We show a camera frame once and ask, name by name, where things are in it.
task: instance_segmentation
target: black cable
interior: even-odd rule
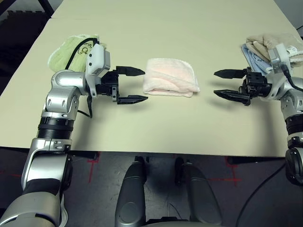
[[[77,112],[78,112],[78,113],[81,113],[81,114],[83,114],[84,116],[87,116],[87,117],[90,118],[90,115],[89,115],[89,114],[87,114],[87,113],[85,113],[85,112],[83,112],[83,111],[81,111],[81,110],[78,110]]]
[[[281,65],[281,69],[282,69],[282,71],[283,71],[285,77],[287,78],[288,82],[290,83],[290,85],[291,85],[294,89],[297,89],[297,90],[303,92],[303,89],[302,89],[302,88],[299,88],[299,87],[297,87],[297,86],[294,84],[294,82],[293,82],[293,80],[292,80],[292,78],[291,78],[291,75],[290,75],[290,73],[289,73],[288,67],[287,67],[286,65]]]
[[[177,208],[174,205],[172,205],[171,203],[169,203],[169,205],[172,206],[175,209],[175,211],[177,212],[179,218],[182,219],[182,217],[181,217],[179,211],[177,210]]]
[[[298,27],[298,28],[296,28],[296,30],[299,30],[301,27],[303,27],[303,25],[302,25],[302,26],[300,26],[300,27]]]
[[[240,221],[240,218],[247,206],[247,204],[250,202],[250,200],[252,199],[252,197],[259,191],[259,189],[265,185],[270,179],[272,179],[275,175],[277,175],[283,168],[285,167],[285,163],[280,167],[278,168],[272,175],[270,175],[268,178],[266,178],[254,191],[253,193],[247,198],[246,202],[244,203],[239,215],[238,215],[238,218],[237,218],[237,221],[236,221],[236,227],[239,226],[239,221]]]
[[[70,59],[68,60],[68,62],[67,62],[67,64],[66,64],[66,67],[65,67],[66,70],[68,70],[68,68],[70,67],[71,62],[72,62],[72,60],[73,60],[73,58],[74,58],[76,52],[78,51],[78,49],[79,49],[83,44],[85,44],[85,43],[88,42],[88,41],[93,41],[93,45],[99,43],[99,41],[98,41],[97,38],[87,38],[87,39],[82,40],[82,41],[76,46],[76,48],[74,49],[74,51],[72,52],[72,54],[71,54],[71,56],[70,56]]]
[[[87,117],[89,117],[89,118],[92,118],[93,117],[93,111],[91,109],[91,103],[92,103],[92,97],[91,97],[91,93],[89,91],[89,95],[87,96],[87,106],[89,108],[89,114],[85,113],[85,112],[83,112],[81,110],[78,110],[78,112],[81,113],[81,114],[83,114],[83,115],[85,115],[85,116],[87,116]]]
[[[92,97],[91,97],[90,89],[89,89],[89,95],[87,96],[86,100],[87,100],[87,106],[89,108],[90,118],[93,118],[93,111],[91,109]]]

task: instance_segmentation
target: green towel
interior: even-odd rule
[[[55,50],[48,59],[48,67],[54,71],[58,72],[64,70],[67,62],[69,61],[72,52],[76,46],[86,38],[97,38],[98,35],[73,35],[67,38],[67,40]],[[84,72],[86,66],[86,57],[89,54],[91,48],[93,47],[93,41],[88,41],[84,43],[76,52],[70,66],[69,70],[75,72]]]

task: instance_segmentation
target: beige table surface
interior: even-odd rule
[[[67,2],[63,1],[55,15]],[[109,97],[99,97],[93,100],[93,119],[77,115],[72,149],[285,155],[287,132],[279,101],[255,99],[245,107],[213,93],[215,89],[237,89],[242,83],[213,73],[248,65],[240,49],[247,36],[263,32],[298,35],[272,1],[216,1],[220,7],[214,7],[214,1],[175,1],[174,6],[172,1],[163,1],[167,4],[157,10],[159,1],[144,1],[145,5],[127,1],[136,8],[119,0],[103,2],[98,19],[49,20],[0,97],[0,146],[28,148],[36,135],[51,88],[49,55],[70,35],[99,34],[111,53],[112,69],[125,65],[144,70],[150,58],[181,59],[192,65],[201,92],[192,98],[149,96],[135,105],[116,105]],[[114,8],[113,2],[123,6]],[[70,13],[77,13],[72,6]],[[259,17],[253,13],[257,9]],[[303,69],[297,69],[295,75],[302,76]],[[143,95],[142,82],[143,77],[121,76],[121,95]],[[79,109],[87,111],[86,98],[80,102]]]

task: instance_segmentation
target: white towel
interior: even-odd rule
[[[147,61],[143,92],[159,96],[191,97],[200,92],[193,68],[185,61],[153,58]]]

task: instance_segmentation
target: red tape mark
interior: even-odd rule
[[[4,170],[1,170],[0,171],[0,174],[5,174],[5,171]],[[22,175],[20,174],[7,174],[8,176],[15,176],[15,177],[22,177]]]
[[[236,173],[235,173],[235,168],[238,167],[238,166],[237,166],[237,165],[231,165],[231,164],[229,164],[228,161],[227,161],[227,157],[224,157],[224,159],[225,159],[225,165],[226,165],[227,167],[230,167],[230,168],[232,169],[233,183],[234,183],[235,187],[237,187],[237,181],[235,180],[235,179],[237,179],[237,178],[236,178]]]
[[[241,181],[239,178],[208,178],[208,181]]]
[[[89,183],[91,182],[91,178],[93,176],[94,164],[99,162],[100,155],[101,155],[101,151],[99,151],[99,156],[96,160],[87,160],[87,162],[91,164],[90,172],[89,172]]]

